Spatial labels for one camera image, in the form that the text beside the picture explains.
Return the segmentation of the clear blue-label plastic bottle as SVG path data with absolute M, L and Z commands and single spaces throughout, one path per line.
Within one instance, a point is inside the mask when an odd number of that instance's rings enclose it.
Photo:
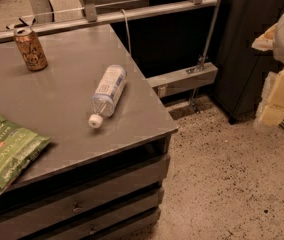
M 126 84 L 127 73 L 120 65 L 110 65 L 103 74 L 91 98 L 92 114 L 88 123 L 100 128 L 105 118 L 111 117 Z

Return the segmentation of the dark cabinet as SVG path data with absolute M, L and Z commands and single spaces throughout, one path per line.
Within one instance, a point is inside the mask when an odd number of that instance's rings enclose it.
M 265 77 L 283 68 L 270 51 L 252 48 L 283 13 L 284 0 L 222 1 L 216 25 L 218 75 L 212 93 L 231 124 L 256 110 Z

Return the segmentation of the grey wooden drawer cabinet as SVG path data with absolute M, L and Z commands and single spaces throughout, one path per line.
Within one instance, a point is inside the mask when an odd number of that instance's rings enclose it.
M 156 222 L 170 156 L 154 142 L 0 196 L 0 240 L 116 240 Z

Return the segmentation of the orange soda can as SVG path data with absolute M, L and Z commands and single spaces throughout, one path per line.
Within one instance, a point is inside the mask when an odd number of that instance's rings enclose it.
M 40 71 L 48 66 L 39 38 L 31 27 L 16 29 L 14 41 L 30 71 Z

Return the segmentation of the green jalapeno chips bag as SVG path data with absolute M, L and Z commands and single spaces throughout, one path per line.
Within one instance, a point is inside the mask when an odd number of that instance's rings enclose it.
M 49 143 L 49 137 L 19 126 L 0 114 L 0 195 Z

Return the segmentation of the metal rail frame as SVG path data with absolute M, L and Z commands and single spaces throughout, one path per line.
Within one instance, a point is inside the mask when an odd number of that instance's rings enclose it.
M 49 1 L 47 0 L 46 2 L 41 3 L 41 12 L 39 14 L 33 13 L 30 18 L 35 18 L 36 20 L 43 18 L 44 23 L 33 26 L 40 36 L 88 28 L 91 26 L 124 22 L 126 26 L 128 51 L 131 52 L 131 38 L 128 25 L 130 20 L 139 20 L 143 18 L 213 7 L 214 13 L 210 29 L 206 37 L 203 54 L 200 56 L 198 63 L 192 67 L 148 78 L 151 87 L 158 93 L 158 96 L 166 97 L 188 90 L 198 89 L 199 87 L 210 85 L 215 81 L 218 69 L 212 63 L 205 62 L 205 60 L 220 3 L 221 0 L 186 0 L 151 7 L 140 7 L 137 9 L 125 10 L 120 8 L 119 10 L 111 13 L 97 14 L 94 1 L 86 0 L 83 7 L 75 8 L 75 11 L 78 11 L 82 15 L 80 19 L 54 23 L 53 18 L 55 17 L 56 12 L 49 7 Z

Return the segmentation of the black clip on rail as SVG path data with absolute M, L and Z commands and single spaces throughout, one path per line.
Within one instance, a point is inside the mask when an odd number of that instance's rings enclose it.
M 32 18 L 30 20 L 25 20 L 22 18 L 19 18 L 19 22 L 18 23 L 13 23 L 10 25 L 6 25 L 5 28 L 7 30 L 11 30 L 11 29 L 16 29 L 16 28 L 23 28 L 23 27 L 29 27 L 29 26 L 33 26 L 36 23 L 36 19 Z

